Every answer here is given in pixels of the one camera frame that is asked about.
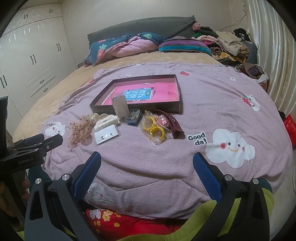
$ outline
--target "box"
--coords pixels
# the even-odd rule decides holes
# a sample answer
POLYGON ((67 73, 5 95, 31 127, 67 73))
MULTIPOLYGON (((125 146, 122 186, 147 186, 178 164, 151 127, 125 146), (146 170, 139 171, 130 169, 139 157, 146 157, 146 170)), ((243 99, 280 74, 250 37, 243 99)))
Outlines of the box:
POLYGON ((112 80, 90 103, 92 112, 115 115, 111 99, 119 95, 126 96, 129 110, 180 112, 180 91, 175 74, 112 80))

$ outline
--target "blue label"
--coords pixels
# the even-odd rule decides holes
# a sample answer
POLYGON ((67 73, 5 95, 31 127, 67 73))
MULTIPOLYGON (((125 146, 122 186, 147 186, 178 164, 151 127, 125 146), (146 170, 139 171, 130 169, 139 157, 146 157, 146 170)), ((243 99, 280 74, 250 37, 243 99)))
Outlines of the blue label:
POLYGON ((124 91, 123 95, 126 96, 126 100, 150 100, 152 89, 137 89, 124 91))

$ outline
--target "cable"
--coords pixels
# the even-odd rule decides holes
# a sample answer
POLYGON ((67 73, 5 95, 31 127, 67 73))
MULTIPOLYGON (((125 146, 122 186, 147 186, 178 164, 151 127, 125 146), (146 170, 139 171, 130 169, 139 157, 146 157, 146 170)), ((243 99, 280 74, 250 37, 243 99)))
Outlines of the cable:
POLYGON ((225 28, 228 28, 228 27, 234 27, 234 26, 240 24, 240 23, 242 22, 243 18, 244 18, 246 15, 247 15, 247 14, 245 13, 245 15, 244 15, 240 20, 236 21, 234 24, 229 25, 229 26, 227 26, 227 27, 225 27, 225 28))

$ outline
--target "metal screw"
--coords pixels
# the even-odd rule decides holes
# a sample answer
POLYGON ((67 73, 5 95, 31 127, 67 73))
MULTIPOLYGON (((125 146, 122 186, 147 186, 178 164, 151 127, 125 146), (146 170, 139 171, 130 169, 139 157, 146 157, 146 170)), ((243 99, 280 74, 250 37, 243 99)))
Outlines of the metal screw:
POLYGON ((42 181, 41 178, 37 178, 37 179, 35 180, 35 183, 36 183, 36 184, 39 184, 41 181, 42 181))
POLYGON ((69 179, 69 177, 70 177, 69 174, 65 174, 65 175, 62 176, 62 179, 63 179, 64 181, 67 181, 67 180, 69 179))
POLYGON ((225 180, 226 181, 231 181, 232 180, 232 176, 230 176, 230 175, 225 175, 225 180))
POLYGON ((259 181, 256 178, 254 178, 252 181, 253 181, 254 184, 259 184, 259 181))

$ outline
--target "cabinet drawer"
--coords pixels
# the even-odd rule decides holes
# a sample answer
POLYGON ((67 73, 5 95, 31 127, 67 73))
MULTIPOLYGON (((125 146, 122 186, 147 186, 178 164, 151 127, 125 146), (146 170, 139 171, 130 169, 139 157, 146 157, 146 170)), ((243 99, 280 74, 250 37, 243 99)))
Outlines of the cabinet drawer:
POLYGON ((55 78, 51 79, 46 85, 44 85, 41 89, 39 89, 32 98, 36 102, 39 98, 41 98, 43 95, 49 92, 50 89, 52 89, 56 85, 55 78))
POLYGON ((41 76, 37 81, 35 81, 33 84, 29 85, 28 89, 31 94, 35 94, 43 85, 48 83, 51 79, 53 79, 54 76, 52 72, 50 71, 49 73, 41 76))
POLYGON ((3 35, 29 23, 40 21, 48 18, 56 18, 62 16, 61 5, 44 4, 34 7, 28 7, 19 10, 13 17, 3 35))

